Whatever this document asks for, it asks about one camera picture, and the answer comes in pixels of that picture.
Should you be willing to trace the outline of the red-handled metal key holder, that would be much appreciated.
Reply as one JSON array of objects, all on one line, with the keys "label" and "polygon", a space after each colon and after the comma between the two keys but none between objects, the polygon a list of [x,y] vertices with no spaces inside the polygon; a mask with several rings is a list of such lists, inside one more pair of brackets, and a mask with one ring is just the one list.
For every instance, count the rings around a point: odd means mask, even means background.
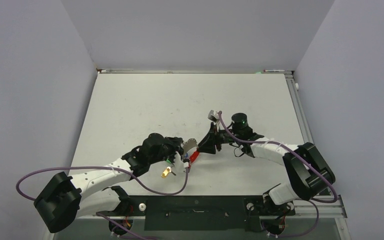
[{"label": "red-handled metal key holder", "polygon": [[193,164],[199,156],[198,143],[196,139],[190,138],[182,145],[183,154],[181,155],[184,160],[188,160],[190,164]]}]

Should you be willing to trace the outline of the yellow key tag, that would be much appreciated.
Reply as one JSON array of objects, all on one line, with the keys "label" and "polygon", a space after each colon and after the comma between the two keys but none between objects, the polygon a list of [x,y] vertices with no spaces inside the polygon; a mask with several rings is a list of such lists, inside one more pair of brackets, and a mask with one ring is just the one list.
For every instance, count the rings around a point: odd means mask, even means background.
[{"label": "yellow key tag", "polygon": [[162,172],[161,177],[166,178],[169,174],[172,173],[172,168],[170,166],[166,167],[166,169]]}]

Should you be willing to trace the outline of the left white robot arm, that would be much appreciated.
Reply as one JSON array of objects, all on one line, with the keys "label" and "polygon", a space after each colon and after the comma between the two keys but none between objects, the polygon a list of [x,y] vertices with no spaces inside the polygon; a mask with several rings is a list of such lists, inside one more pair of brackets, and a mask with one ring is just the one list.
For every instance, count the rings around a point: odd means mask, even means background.
[{"label": "left white robot arm", "polygon": [[169,168],[190,168],[185,157],[197,146],[195,139],[164,137],[151,133],[141,145],[104,166],[84,166],[84,173],[67,175],[62,168],[34,199],[33,205],[51,233],[67,228],[76,218],[100,211],[113,211],[123,215],[129,201],[122,197],[123,190],[116,185],[138,180],[151,165],[169,162]]}]

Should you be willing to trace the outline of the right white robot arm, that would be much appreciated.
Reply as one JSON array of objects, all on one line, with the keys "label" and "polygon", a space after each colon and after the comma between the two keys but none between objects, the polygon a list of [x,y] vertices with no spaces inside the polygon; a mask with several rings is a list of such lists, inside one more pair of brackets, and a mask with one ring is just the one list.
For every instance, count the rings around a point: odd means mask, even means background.
[{"label": "right white robot arm", "polygon": [[222,145],[236,146],[243,155],[284,167],[288,181],[275,185],[262,195],[262,207],[267,213],[275,214],[294,200],[323,203],[324,200],[316,198],[316,195],[326,189],[333,194],[331,203],[338,200],[338,194],[333,189],[336,177],[313,143],[281,143],[256,133],[249,126],[245,113],[233,114],[229,125],[225,124],[221,115],[221,112],[214,111],[208,114],[210,128],[198,143],[197,151],[214,155],[221,151]]}]

